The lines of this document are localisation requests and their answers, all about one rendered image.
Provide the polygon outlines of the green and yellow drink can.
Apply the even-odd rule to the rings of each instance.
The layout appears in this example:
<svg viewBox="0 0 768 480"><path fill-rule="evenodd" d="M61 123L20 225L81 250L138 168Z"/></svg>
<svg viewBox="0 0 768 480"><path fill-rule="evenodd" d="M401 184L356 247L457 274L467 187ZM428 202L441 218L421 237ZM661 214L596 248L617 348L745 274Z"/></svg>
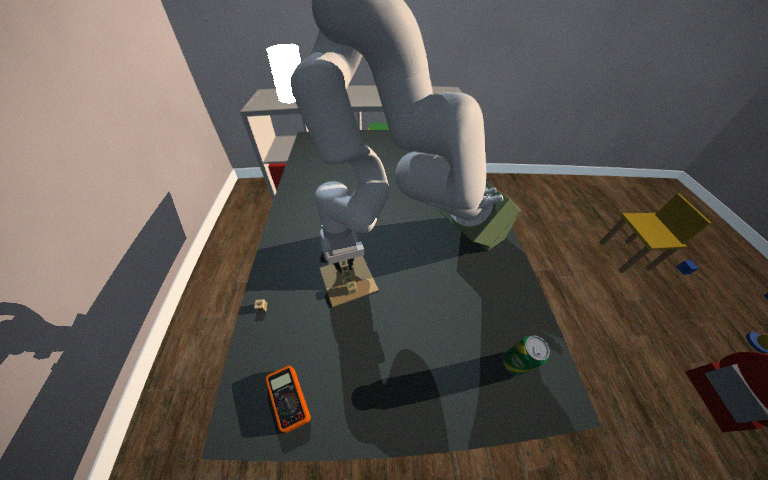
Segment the green and yellow drink can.
<svg viewBox="0 0 768 480"><path fill-rule="evenodd" d="M505 352L503 362L514 375L523 375L544 364L549 356L549 347L540 337L527 336Z"/></svg>

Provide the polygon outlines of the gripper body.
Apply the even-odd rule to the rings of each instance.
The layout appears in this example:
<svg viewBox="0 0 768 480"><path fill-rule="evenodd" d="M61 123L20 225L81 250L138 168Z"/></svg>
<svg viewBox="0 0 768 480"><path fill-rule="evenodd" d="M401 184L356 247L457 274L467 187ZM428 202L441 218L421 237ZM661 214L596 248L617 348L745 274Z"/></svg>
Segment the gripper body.
<svg viewBox="0 0 768 480"><path fill-rule="evenodd" d="M357 232L352 230L352 235L353 235L353 238L355 240L355 243L359 242L358 241ZM323 254L324 254L325 260L327 261L325 250L329 250L329 249L331 249L331 247L330 247L330 244L329 244L329 239L323 234L323 229L321 229L321 231L320 231L320 240L321 240L322 251L324 249Z"/></svg>

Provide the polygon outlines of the tan square mat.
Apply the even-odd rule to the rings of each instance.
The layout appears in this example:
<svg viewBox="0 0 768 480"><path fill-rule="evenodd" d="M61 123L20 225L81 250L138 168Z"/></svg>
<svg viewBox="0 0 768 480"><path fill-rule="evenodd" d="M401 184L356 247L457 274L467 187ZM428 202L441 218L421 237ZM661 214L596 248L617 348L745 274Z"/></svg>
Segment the tan square mat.
<svg viewBox="0 0 768 480"><path fill-rule="evenodd" d="M363 256L354 258L351 270L353 281L355 281L357 287L356 293L348 294L342 272L339 273L333 264L321 267L320 271L332 307L379 291Z"/></svg>

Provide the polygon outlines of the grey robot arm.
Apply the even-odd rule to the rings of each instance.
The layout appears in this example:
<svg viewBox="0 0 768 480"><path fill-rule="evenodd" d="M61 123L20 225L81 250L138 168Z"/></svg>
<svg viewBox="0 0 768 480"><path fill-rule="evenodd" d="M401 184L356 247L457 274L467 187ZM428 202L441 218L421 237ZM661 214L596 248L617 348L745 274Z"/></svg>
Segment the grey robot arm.
<svg viewBox="0 0 768 480"><path fill-rule="evenodd" d="M362 56L394 143L411 151L396 167L401 192L451 214L460 225L483 223L503 196L492 197L496 188L485 187L481 109L465 93L432 92L421 33L407 4L312 0L312 12L319 33L310 56L292 72L291 92L320 158L328 164L349 162L359 182L352 196L335 181L316 190L331 246L325 250L328 263L364 255L352 230L370 232L389 196L382 162L363 143L346 91Z"/></svg>

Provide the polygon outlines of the orange digital multimeter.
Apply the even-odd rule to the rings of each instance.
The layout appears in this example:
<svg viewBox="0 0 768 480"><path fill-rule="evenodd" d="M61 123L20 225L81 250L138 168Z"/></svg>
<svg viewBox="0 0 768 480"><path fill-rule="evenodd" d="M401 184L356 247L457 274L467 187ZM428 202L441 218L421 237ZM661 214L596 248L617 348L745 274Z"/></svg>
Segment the orange digital multimeter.
<svg viewBox="0 0 768 480"><path fill-rule="evenodd" d="M286 366L266 376L279 430L288 433L310 421L310 414L296 375Z"/></svg>

